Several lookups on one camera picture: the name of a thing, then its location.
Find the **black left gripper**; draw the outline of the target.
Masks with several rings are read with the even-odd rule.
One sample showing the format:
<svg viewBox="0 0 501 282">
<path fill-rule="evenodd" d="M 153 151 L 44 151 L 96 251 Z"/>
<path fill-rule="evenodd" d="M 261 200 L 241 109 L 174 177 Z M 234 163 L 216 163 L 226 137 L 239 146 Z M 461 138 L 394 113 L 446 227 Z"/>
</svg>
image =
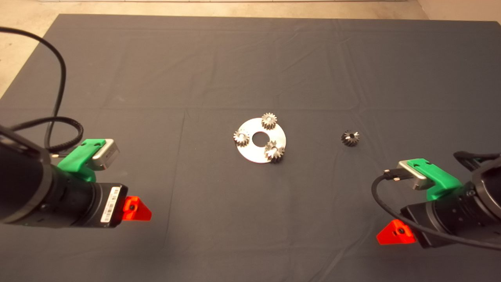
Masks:
<svg viewBox="0 0 501 282">
<path fill-rule="evenodd" d="M 151 210 L 121 183 L 87 182 L 66 172 L 50 194 L 51 228 L 114 228 L 122 221 L 150 221 Z"/>
</svg>

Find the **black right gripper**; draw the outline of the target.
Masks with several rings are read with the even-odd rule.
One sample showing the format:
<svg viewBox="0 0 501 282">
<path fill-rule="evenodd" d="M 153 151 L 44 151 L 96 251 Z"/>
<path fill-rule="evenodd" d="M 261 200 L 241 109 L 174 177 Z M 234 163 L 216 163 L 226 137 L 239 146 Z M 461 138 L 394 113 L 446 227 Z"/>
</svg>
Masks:
<svg viewBox="0 0 501 282">
<path fill-rule="evenodd" d="M 415 223 L 449 235 L 481 242 L 494 242 L 494 215 L 478 198 L 474 184 L 465 184 L 433 201 L 411 204 L 401 215 Z M 408 225 L 394 219 L 377 234 L 380 245 L 413 244 Z"/>
</svg>

